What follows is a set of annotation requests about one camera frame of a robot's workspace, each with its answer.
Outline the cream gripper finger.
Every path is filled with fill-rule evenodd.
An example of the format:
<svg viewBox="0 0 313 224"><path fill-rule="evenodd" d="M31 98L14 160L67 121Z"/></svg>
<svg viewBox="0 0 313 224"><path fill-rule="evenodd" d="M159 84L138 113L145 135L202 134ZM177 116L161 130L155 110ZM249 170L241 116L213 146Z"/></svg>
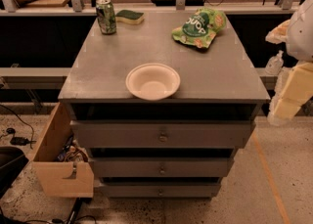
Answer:
<svg viewBox="0 0 313 224"><path fill-rule="evenodd" d="M280 126L291 121L313 97L313 63L298 62L292 68L284 67L274 91L267 119L270 124Z"/></svg>
<svg viewBox="0 0 313 224"><path fill-rule="evenodd" d="M285 42L287 39L287 30L289 24L290 20L286 20L280 23L278 26L268 32L268 34L265 36L265 40L273 44L280 44Z"/></svg>

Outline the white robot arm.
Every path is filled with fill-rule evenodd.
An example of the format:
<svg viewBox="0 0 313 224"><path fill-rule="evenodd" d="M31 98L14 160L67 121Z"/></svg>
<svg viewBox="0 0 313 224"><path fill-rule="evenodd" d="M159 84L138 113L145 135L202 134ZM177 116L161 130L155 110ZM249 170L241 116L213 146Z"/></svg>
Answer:
<svg viewBox="0 0 313 224"><path fill-rule="evenodd" d="M268 74L278 74L267 118L272 125L279 126L292 120L313 97L313 0L305 0L265 40L274 44L285 42L287 54L297 59L294 67L276 72L274 69L280 63L271 58L266 68Z"/></svg>

